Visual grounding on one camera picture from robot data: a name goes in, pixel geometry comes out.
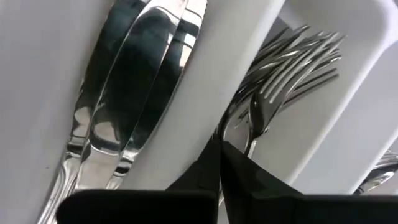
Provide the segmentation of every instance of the metal utensil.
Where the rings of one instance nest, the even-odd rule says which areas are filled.
[[[248,95],[251,95],[251,93],[256,89],[256,87],[269,77],[273,69],[277,69],[277,67],[279,68],[285,67],[286,66],[285,63],[289,63],[287,62],[288,60],[292,60],[298,54],[301,54],[302,52],[311,49],[315,44],[318,44],[320,41],[327,38],[328,35],[330,34],[324,35],[322,32],[319,32],[318,34],[303,39],[303,41],[301,41],[291,49],[287,49],[285,52],[282,52],[281,54],[276,55],[275,57],[267,58],[259,62],[258,64],[253,65],[253,67],[258,69],[252,71],[249,75],[246,75],[244,77],[236,94],[234,95],[231,106],[239,104],[239,101],[241,99],[247,97]],[[294,42],[296,39],[297,37],[293,36],[293,40],[290,41]],[[340,58],[341,56],[339,55],[339,50],[335,49],[328,56],[328,58],[325,58],[323,62],[321,62],[314,70],[320,70],[325,66],[329,66],[333,62],[339,60]]]
[[[309,26],[304,26],[304,28],[305,29],[298,29],[299,32],[297,34],[287,38],[285,42],[289,44],[283,49],[276,50],[265,58],[258,58],[257,56],[254,59],[254,62],[252,63],[252,66],[249,69],[248,74],[244,77],[241,86],[247,85],[247,82],[253,82],[259,79],[258,73],[264,73],[262,72],[263,70],[278,66],[281,63],[285,62],[287,59],[295,57],[304,50],[311,49],[315,44],[320,43],[321,41],[323,41],[323,39],[328,38],[328,36],[330,35],[330,34],[324,35],[322,32],[320,32],[311,37],[307,37],[303,39],[301,42],[296,44],[296,42],[299,41],[302,33],[307,29],[309,29]]]
[[[261,69],[263,64],[266,64],[268,60],[273,59],[275,55],[284,52],[286,49],[289,49],[291,46],[293,46],[295,42],[299,40],[301,35],[309,28],[310,26],[308,25],[299,27],[294,30],[294,33],[291,37],[275,41],[274,44],[270,44],[260,49],[254,58],[246,76],[250,76],[253,72]]]
[[[118,168],[110,179],[107,189],[116,189],[122,184],[132,163],[160,123],[195,45],[205,15],[206,4],[207,0],[188,2],[164,62],[160,66],[146,105],[126,147],[121,152]]]
[[[331,34],[324,41],[317,44],[316,48],[307,50],[297,57],[283,71],[272,74],[270,79],[253,94],[249,106],[249,124],[251,127],[249,141],[251,144],[245,150],[246,155],[251,156],[257,143],[256,138],[268,130],[273,117],[281,109],[284,101],[294,88],[343,41],[344,37],[334,42],[329,48],[325,48],[337,35],[338,33]]]
[[[188,0],[151,0],[130,27],[91,119],[75,190],[105,188]]]
[[[318,66],[316,66],[312,73],[316,73],[317,71],[330,66],[331,64],[337,62],[339,59],[341,58],[340,54],[331,54],[329,57],[324,58],[322,60],[321,63],[319,63]],[[282,64],[279,69],[283,69],[286,65]],[[247,100],[247,98],[251,97],[251,95],[253,94],[254,90],[261,85],[261,83],[263,83],[266,78],[268,78],[268,76],[270,75],[270,71],[263,71],[263,73],[261,74],[261,76],[258,76],[257,80],[253,80],[254,82],[250,82],[247,83],[246,86],[241,86],[238,91],[236,92],[236,94],[234,95],[231,104],[227,110],[227,113],[233,113],[233,111],[236,109],[237,105],[240,105],[241,103],[243,103],[245,100]]]
[[[325,86],[338,78],[339,74],[337,69],[331,69],[327,72],[316,74],[314,76],[309,76],[308,80],[305,79],[297,88],[290,94],[290,96],[285,100],[281,109],[278,113],[282,112],[290,105],[294,104],[298,100],[307,96],[308,94],[314,92],[315,90]],[[224,125],[224,130],[222,132],[222,138],[224,141],[228,141],[234,147],[239,149],[242,153],[247,148],[249,142],[249,103],[250,98],[247,98],[244,103],[236,109],[235,113],[230,115],[226,124]]]
[[[269,41],[267,41],[267,42],[263,42],[262,45],[261,45],[261,47],[260,47],[260,49],[259,49],[259,51],[261,51],[261,50],[263,50],[263,49],[265,49],[265,48],[269,48],[269,46],[275,44],[275,43],[279,40],[279,38],[282,37],[282,36],[286,33],[286,31],[288,31],[288,30],[289,30],[289,28],[288,28],[288,27],[285,27],[284,29],[282,29],[281,31],[279,31],[279,33],[277,33],[275,36],[273,36],[273,37],[271,38],[271,40],[269,40]]]
[[[398,170],[398,164],[373,169],[354,194],[365,194],[387,182]]]
[[[392,166],[398,164],[398,154],[387,151],[377,162],[377,164],[373,167],[373,169],[378,169],[386,166]]]
[[[65,155],[37,223],[55,223],[56,209],[72,191],[95,104],[131,23],[145,5],[140,0],[118,0],[108,14],[81,84]]]

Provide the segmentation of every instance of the fork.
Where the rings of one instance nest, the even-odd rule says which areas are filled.
[[[373,169],[378,169],[386,166],[398,164],[398,154],[388,150],[373,167]]]
[[[284,52],[286,49],[289,49],[294,43],[301,37],[301,35],[310,28],[308,25],[301,26],[293,31],[292,36],[289,38],[284,38],[280,40],[275,40],[273,38],[270,43],[266,44],[258,51],[256,57],[254,58],[250,69],[247,72],[247,75],[250,75],[253,71],[256,71],[258,66],[261,66],[260,62],[267,61],[275,57],[281,52]]]
[[[311,49],[314,45],[320,43],[324,39],[327,39],[329,36],[330,34],[323,35],[322,32],[319,32],[318,34],[303,39],[301,43],[298,43],[291,49],[287,49],[284,52],[281,52],[279,55],[276,55],[273,58],[266,58],[264,60],[261,60],[257,64],[252,64],[252,67],[249,69],[247,75],[244,77],[242,83],[240,84],[233,101],[250,94],[256,88],[256,86],[260,85],[266,78],[268,78],[268,74],[272,72],[272,69],[277,69],[277,67],[284,68],[286,66],[286,63],[289,63],[287,62],[288,60],[294,59],[302,52]],[[326,66],[329,66],[329,64],[339,60],[340,58],[341,55],[339,53],[339,50],[335,49],[328,56],[328,58],[325,58],[324,61],[320,63],[314,70],[319,70]]]
[[[295,31],[296,33],[295,35],[280,40],[279,42],[282,43],[286,42],[286,44],[277,49],[273,49],[272,45],[269,48],[264,49],[267,50],[266,53],[262,53],[262,51],[264,50],[260,50],[259,53],[257,53],[256,57],[254,58],[254,61],[251,64],[250,69],[248,70],[246,76],[244,77],[242,85],[245,85],[245,83],[248,80],[252,79],[252,77],[255,77],[256,73],[261,72],[263,69],[276,66],[282,63],[284,59],[294,57],[295,55],[302,52],[304,49],[312,48],[312,46],[323,41],[323,39],[327,38],[330,35],[330,34],[325,35],[323,32],[319,32],[315,35],[304,38],[301,42],[296,44],[300,36],[307,29],[309,29],[309,26],[303,26],[302,28],[298,28]]]
[[[295,87],[341,44],[345,36],[328,45],[338,35],[337,32],[331,33],[316,48],[304,52],[283,71],[273,73],[261,88],[256,89],[249,105],[250,144],[244,152],[245,155],[251,157],[258,137],[268,130],[270,122]]]
[[[303,80],[303,82],[298,85],[295,90],[290,94],[290,96],[285,100],[283,106],[279,110],[281,113],[283,110],[287,109],[290,105],[294,104],[298,100],[306,97],[311,94],[315,90],[325,86],[332,81],[336,80],[339,77],[337,73],[337,69],[333,68],[329,71],[323,72],[321,74],[315,74],[308,76]],[[237,107],[236,111],[229,116],[229,118],[222,125],[222,130],[220,131],[220,135],[223,141],[228,141],[234,147],[239,149],[242,153],[248,143],[248,127],[247,124],[249,122],[248,113],[249,108],[248,104],[250,102],[250,98],[246,99],[243,103]]]
[[[325,58],[317,67],[315,67],[312,71],[312,73],[315,73],[327,66],[330,66],[331,64],[337,62],[339,59],[341,59],[341,55],[338,54],[338,51],[334,51],[332,54],[329,55],[329,57]],[[283,69],[285,67],[285,64],[282,64],[279,69]],[[256,89],[257,86],[261,85],[261,83],[264,82],[266,78],[269,77],[269,72],[264,71],[261,75],[258,76],[256,80],[253,80],[250,83],[247,83],[246,85],[242,85],[236,94],[234,95],[231,104],[228,108],[228,111],[233,111],[237,105],[240,105],[243,101],[245,101],[247,98],[249,98],[254,90]]]

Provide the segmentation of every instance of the silverware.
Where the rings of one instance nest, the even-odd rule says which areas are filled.
[[[95,104],[126,32],[145,5],[140,0],[116,1],[108,14],[81,84],[65,155],[37,223],[56,223],[55,211],[73,189]]]
[[[190,0],[188,2],[164,62],[160,66],[152,91],[149,93],[145,107],[126,147],[121,152],[118,168],[114,171],[107,189],[116,189],[122,184],[132,163],[160,123],[195,45],[205,15],[206,4],[207,0]]]
[[[398,170],[398,154],[387,151],[354,194],[365,194],[389,180]]]
[[[106,188],[188,0],[151,0],[130,27],[87,132],[75,190]]]
[[[373,167],[373,169],[378,169],[386,166],[392,166],[398,164],[398,154],[387,151],[379,160],[379,162]]]
[[[302,34],[302,32],[307,29],[308,26],[303,26],[302,28],[297,29],[295,31],[296,33],[295,35],[293,35],[290,38],[284,39],[284,41],[296,42],[297,39]],[[245,95],[247,91],[255,89],[257,85],[262,83],[263,80],[265,80],[268,77],[272,69],[274,69],[275,67],[283,66],[282,64],[286,62],[286,60],[296,57],[298,54],[301,54],[303,51],[307,49],[311,49],[315,44],[319,43],[324,38],[327,38],[327,35],[324,35],[322,32],[319,32],[311,37],[303,39],[303,41],[301,41],[297,45],[293,46],[290,49],[285,50],[284,52],[281,52],[279,55],[275,55],[275,57],[271,58],[267,57],[258,63],[253,63],[250,69],[251,72],[249,71],[248,74],[244,77],[242,83],[238,88],[237,94],[235,94],[234,98],[235,99],[240,98],[242,95]],[[338,55],[338,49],[335,49],[333,53],[330,54],[329,57],[338,57],[337,55]],[[326,64],[333,63],[333,59],[326,58],[325,62],[322,63]]]
[[[267,69],[270,66],[279,64],[280,62],[278,62],[278,60],[276,60],[276,57],[274,57],[274,55],[276,55],[277,53],[281,53],[284,50],[286,50],[287,48],[289,48],[309,28],[310,27],[308,25],[299,27],[296,30],[294,30],[294,33],[291,37],[278,40],[278,41],[274,42],[273,44],[269,44],[269,45],[266,44],[262,49],[260,49],[258,51],[256,57],[254,58],[253,63],[250,66],[248,72],[246,73],[246,76],[244,77],[244,79],[241,83],[241,86],[246,85],[246,83],[250,79],[252,79],[253,76],[255,76],[254,72],[258,72],[258,71]],[[283,59],[285,57],[291,57],[291,56],[293,56],[293,55],[290,55],[290,53],[289,53],[286,55],[281,55],[279,57]]]
[[[253,94],[249,105],[250,146],[245,150],[246,155],[251,156],[257,138],[268,130],[273,117],[281,109],[294,88],[343,41],[344,37],[326,48],[337,36],[336,32],[328,35],[316,45],[316,48],[306,50],[291,63],[287,63],[286,67],[275,71],[265,84]]]
[[[338,76],[339,74],[335,68],[321,74],[308,76],[308,79],[306,78],[303,80],[303,82],[298,85],[292,94],[290,94],[290,96],[285,100],[278,113],[282,112],[290,105],[321,88],[322,86],[325,86],[326,84],[336,80]],[[229,119],[224,125],[223,132],[221,133],[221,137],[224,141],[228,141],[242,153],[244,153],[244,150],[250,143],[248,139],[248,106],[250,100],[250,98],[247,98],[245,102],[241,103],[240,106],[236,108],[236,111],[230,115]]]
[[[317,71],[332,65],[333,63],[337,62],[340,58],[341,55],[340,54],[336,54],[338,52],[334,52],[333,54],[331,54],[329,57],[325,58],[322,60],[321,63],[319,63],[319,65],[317,67],[314,68],[314,70],[312,71],[312,73],[316,73]],[[284,64],[282,64],[279,69],[283,69],[284,68]],[[258,79],[255,80],[254,82],[251,83],[247,83],[246,86],[241,86],[239,88],[239,90],[236,92],[236,94],[234,95],[231,104],[228,108],[228,113],[232,113],[237,105],[240,105],[241,103],[243,103],[245,100],[247,100],[249,97],[251,97],[251,95],[253,94],[254,90],[261,84],[264,83],[264,81],[266,80],[266,78],[269,77],[270,71],[264,71],[263,74],[261,74],[261,76],[258,76]]]
[[[269,48],[270,46],[274,45],[277,41],[280,41],[279,38],[282,37],[286,31],[288,31],[289,28],[285,27],[284,29],[282,29],[281,31],[279,31],[279,33],[277,33],[275,36],[273,36],[273,38],[271,38],[271,40],[267,41],[267,42],[263,42],[257,55],[259,55],[259,52],[263,49]]]
[[[365,194],[387,182],[398,170],[398,165],[374,169],[358,187],[354,194]]]

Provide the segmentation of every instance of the stainless steel cutlery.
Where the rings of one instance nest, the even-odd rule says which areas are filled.
[[[145,6],[146,3],[140,0],[116,1],[109,12],[81,84],[60,170],[37,223],[54,223],[58,205],[74,188],[83,144],[98,97],[131,23]]]
[[[365,178],[355,191],[355,194],[366,194],[381,184],[387,182],[398,170],[398,154],[387,151],[373,167],[373,170]]]
[[[319,32],[301,38],[308,29],[278,40],[283,30],[261,47],[217,128],[223,141],[251,156],[275,115],[338,77],[328,68],[341,58],[337,46],[344,37],[333,42],[338,33]],[[239,127],[243,120],[247,124]]]
[[[174,90],[183,75],[188,56],[195,46],[205,15],[206,3],[206,0],[188,2],[169,50],[165,54],[164,61],[152,84],[145,107],[126,146],[121,151],[119,164],[106,186],[107,189],[116,189],[121,185],[124,176],[129,172],[136,156],[145,147],[169,105]]]
[[[149,1],[131,25],[92,115],[75,190],[107,186],[187,3]]]
[[[189,5],[188,0],[115,1],[81,85],[65,157],[37,223],[56,223],[57,207],[74,191],[118,186],[121,179],[114,178],[124,159],[131,158],[129,146],[143,143],[137,133],[142,133],[141,128],[152,132],[166,109],[195,44],[206,4],[207,0],[190,0]],[[149,95],[158,88],[169,97]],[[152,107],[146,110],[158,113],[151,120],[152,130],[143,124],[148,119],[140,118],[147,102]]]

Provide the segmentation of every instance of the white plastic tray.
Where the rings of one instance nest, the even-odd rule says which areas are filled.
[[[209,0],[192,60],[122,188],[165,189],[197,159],[284,1]]]
[[[392,144],[389,148],[392,152],[398,153],[398,141]],[[367,195],[398,195],[398,175],[395,174],[391,177],[387,182],[382,185],[372,189],[371,191],[366,193]]]
[[[382,54],[294,187],[312,194],[358,188],[398,136],[397,58],[398,42]]]
[[[37,219],[112,1],[0,2],[0,218]]]
[[[348,169],[349,164],[340,164],[340,159],[355,151],[348,147],[348,141],[360,141],[360,134],[348,139],[333,139],[327,145],[327,149],[324,148],[326,146],[320,148],[320,145],[380,55],[396,39],[394,27],[397,21],[396,15],[397,8],[394,2],[389,0],[286,2],[280,18],[292,28],[309,24],[313,32],[325,30],[348,34],[348,38],[340,46],[343,59],[338,62],[337,67],[341,76],[334,83],[318,90],[316,94],[308,95],[278,115],[272,122],[270,131],[257,143],[252,157],[254,161],[276,177],[304,192],[311,192],[317,188],[317,184],[308,183],[309,180],[315,181],[313,178],[316,177],[311,175],[303,176],[294,182],[297,176],[301,176],[303,169],[307,171],[307,165],[308,173],[319,172],[319,175],[324,176],[337,167]],[[362,113],[355,111],[354,114],[358,118]],[[369,121],[359,119],[357,122]],[[342,123],[345,124],[344,127],[336,131],[333,128],[333,132],[344,135],[344,131],[348,128],[361,132],[355,123],[347,121]],[[322,154],[322,158],[314,159],[313,155],[317,152],[318,156],[318,151]],[[312,166],[314,161],[319,166]],[[369,161],[364,160],[364,163],[366,163],[364,166],[370,166]],[[359,179],[358,176],[350,178],[354,178],[355,181]]]

